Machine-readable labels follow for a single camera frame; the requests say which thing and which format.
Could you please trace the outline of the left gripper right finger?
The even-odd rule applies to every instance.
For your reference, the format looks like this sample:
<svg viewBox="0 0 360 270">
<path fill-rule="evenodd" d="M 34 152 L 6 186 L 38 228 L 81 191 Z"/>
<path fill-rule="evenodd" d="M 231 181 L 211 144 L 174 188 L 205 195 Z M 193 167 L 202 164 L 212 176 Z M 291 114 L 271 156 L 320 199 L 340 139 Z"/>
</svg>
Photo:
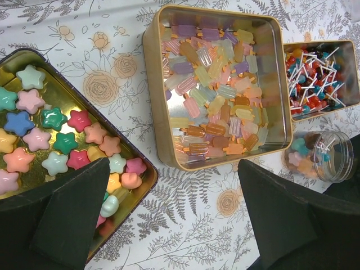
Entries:
<svg viewBox="0 0 360 270">
<path fill-rule="evenodd" d="M 259 250 L 251 269 L 359 268 L 359 179 L 319 193 L 249 160 L 238 176 Z"/>
</svg>

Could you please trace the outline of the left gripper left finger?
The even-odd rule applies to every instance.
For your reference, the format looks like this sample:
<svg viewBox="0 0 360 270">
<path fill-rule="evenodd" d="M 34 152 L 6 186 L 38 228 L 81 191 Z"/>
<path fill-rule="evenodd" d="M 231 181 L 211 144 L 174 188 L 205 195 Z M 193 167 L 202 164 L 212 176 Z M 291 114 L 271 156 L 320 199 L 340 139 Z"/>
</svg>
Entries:
<svg viewBox="0 0 360 270">
<path fill-rule="evenodd" d="M 1 269 L 84 269 L 110 175 L 100 158 L 1 200 Z"/>
</svg>

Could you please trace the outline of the clear glass jar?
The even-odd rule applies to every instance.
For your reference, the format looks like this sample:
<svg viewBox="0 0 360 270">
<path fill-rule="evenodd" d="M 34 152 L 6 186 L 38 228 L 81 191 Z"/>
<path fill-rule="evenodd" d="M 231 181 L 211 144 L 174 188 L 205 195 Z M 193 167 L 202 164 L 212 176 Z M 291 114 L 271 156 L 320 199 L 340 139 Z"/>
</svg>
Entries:
<svg viewBox="0 0 360 270">
<path fill-rule="evenodd" d="M 296 132 L 282 161 L 294 174 L 328 183 L 348 180 L 355 165 L 350 138 L 340 131 Z"/>
</svg>

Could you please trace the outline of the dark tin with star candies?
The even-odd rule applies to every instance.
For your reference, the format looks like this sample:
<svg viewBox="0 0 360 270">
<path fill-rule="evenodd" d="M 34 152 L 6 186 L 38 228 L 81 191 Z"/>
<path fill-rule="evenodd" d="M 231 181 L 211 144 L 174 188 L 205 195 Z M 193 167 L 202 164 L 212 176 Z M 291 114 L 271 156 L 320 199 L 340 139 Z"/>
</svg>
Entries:
<svg viewBox="0 0 360 270">
<path fill-rule="evenodd" d="M 92 258 L 150 192 L 157 169 L 37 51 L 21 48 L 2 59 L 1 87 L 9 96 L 17 94 L 15 114 L 26 112 L 34 124 L 13 143 L 33 156 L 29 170 L 19 175 L 19 191 L 62 176 L 55 163 L 42 165 L 50 155 L 67 156 L 65 166 L 72 172 L 114 150 L 106 194 L 115 196 L 119 207 L 95 230 Z"/>
</svg>

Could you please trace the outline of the gold tin with lollipops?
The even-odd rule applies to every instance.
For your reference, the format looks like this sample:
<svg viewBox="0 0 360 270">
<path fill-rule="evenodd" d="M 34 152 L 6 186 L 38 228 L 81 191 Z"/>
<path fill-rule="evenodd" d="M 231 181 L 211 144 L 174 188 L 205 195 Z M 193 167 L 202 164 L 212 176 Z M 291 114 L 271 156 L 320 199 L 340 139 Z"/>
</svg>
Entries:
<svg viewBox="0 0 360 270">
<path fill-rule="evenodd" d="M 355 46 L 351 40 L 286 43 L 283 48 L 293 121 L 359 104 Z"/>
</svg>

